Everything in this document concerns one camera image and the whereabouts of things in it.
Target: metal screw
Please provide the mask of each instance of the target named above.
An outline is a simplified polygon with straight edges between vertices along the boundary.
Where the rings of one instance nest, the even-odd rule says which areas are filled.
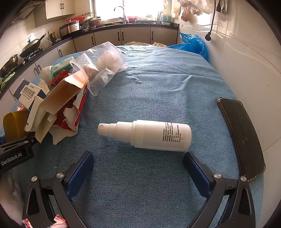
[[[240,177],[240,179],[241,179],[241,181],[246,181],[247,180],[247,178],[244,177],[244,176]]]
[[[56,176],[57,178],[62,178],[64,176],[64,173],[58,173]]]
[[[32,178],[31,178],[31,181],[32,181],[32,182],[37,181],[37,176],[32,177]]]
[[[221,178],[221,175],[220,175],[219,173],[215,173],[215,174],[214,174],[214,177],[217,178],[217,179],[220,179],[220,178]]]

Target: phone case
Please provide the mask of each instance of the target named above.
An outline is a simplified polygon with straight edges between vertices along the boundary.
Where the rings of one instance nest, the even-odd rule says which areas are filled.
[[[265,163],[254,126],[240,101],[217,100],[235,147],[240,176],[253,180],[265,171]]]

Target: white spray bottle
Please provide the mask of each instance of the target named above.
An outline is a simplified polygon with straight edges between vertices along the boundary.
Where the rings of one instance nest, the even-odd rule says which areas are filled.
[[[137,148],[186,151],[191,144],[191,129],[187,124],[136,120],[99,124],[98,134],[117,141],[130,143]]]

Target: barcode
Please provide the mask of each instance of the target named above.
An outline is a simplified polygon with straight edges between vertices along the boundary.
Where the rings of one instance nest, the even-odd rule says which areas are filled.
[[[28,87],[25,87],[23,89],[23,92],[30,97],[33,97],[33,95],[35,94],[35,92],[32,89],[29,89]]]

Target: bottle cap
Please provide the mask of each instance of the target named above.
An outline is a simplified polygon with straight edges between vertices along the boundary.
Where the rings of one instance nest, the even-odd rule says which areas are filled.
[[[117,141],[131,143],[132,122],[117,122],[115,124],[99,124],[98,134],[109,136]]]

